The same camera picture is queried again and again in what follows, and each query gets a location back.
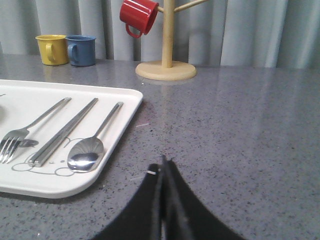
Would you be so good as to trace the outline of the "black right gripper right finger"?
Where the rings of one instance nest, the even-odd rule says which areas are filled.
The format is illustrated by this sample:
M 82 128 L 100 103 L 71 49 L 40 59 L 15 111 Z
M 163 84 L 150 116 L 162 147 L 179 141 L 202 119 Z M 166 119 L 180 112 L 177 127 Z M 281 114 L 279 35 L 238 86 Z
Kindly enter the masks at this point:
M 167 240 L 242 240 L 214 216 L 184 181 L 173 160 L 162 156 L 162 217 Z

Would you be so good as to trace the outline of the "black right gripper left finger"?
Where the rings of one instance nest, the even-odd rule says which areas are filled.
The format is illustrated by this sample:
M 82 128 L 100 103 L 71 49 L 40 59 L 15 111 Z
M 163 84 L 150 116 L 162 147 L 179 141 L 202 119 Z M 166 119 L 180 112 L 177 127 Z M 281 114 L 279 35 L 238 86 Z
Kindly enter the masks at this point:
M 137 192 L 121 213 L 94 240 L 160 240 L 162 177 L 150 164 Z

